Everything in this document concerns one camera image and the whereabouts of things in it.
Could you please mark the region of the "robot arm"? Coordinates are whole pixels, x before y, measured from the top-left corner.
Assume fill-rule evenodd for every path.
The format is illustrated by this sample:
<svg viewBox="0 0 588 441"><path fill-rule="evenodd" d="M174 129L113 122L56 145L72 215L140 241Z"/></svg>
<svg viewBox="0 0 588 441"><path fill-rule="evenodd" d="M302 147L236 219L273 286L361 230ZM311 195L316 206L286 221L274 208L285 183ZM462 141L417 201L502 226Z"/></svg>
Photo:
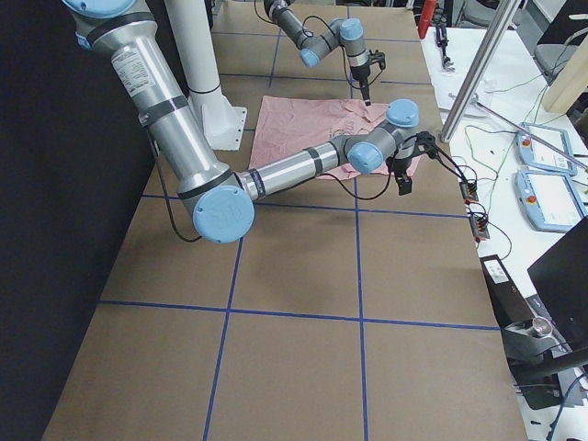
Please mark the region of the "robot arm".
<svg viewBox="0 0 588 441"><path fill-rule="evenodd" d="M157 23L143 1L71 1L79 45L110 59L138 111L153 152L163 155L178 180L176 193L198 237L232 243L254 222L254 202L297 187L349 164L370 174L381 166L401 194L412 189L415 157L437 158L434 137L418 128L419 109L409 99L387 108L384 120L361 135L339 135L270 164L236 172L217 151L236 147L246 109L222 93L210 36L209 11L201 1L169 1L165 8L187 79L182 90L157 41Z"/></svg>
<svg viewBox="0 0 588 441"><path fill-rule="evenodd" d="M302 62L309 68L317 66L327 55L341 48L349 64L353 80L357 82L365 105L371 105L371 66L376 64L383 72L386 56L370 51L364 39L364 29L358 18L335 18L324 25L326 30L316 35L300 21L290 9L291 1L265 1L264 9L269 20L280 27L299 50Z"/></svg>

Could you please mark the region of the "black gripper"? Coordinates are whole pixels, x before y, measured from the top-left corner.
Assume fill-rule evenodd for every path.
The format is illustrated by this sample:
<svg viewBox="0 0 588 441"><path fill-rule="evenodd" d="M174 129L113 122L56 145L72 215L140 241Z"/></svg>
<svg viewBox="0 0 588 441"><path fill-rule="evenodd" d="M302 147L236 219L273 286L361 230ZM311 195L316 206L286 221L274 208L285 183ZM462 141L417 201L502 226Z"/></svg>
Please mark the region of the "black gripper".
<svg viewBox="0 0 588 441"><path fill-rule="evenodd" d="M408 174L413 158L427 155L430 159L436 159L437 151L435 137L428 131L409 136L396 147L393 154L386 159L386 166L394 176L399 196L409 195L413 191L413 180Z"/></svg>
<svg viewBox="0 0 588 441"><path fill-rule="evenodd" d="M382 51L363 51L358 55L349 56L349 66L352 78L358 82L364 104L369 107L371 98L369 92L371 66L376 64L380 72L386 69L386 55Z"/></svg>

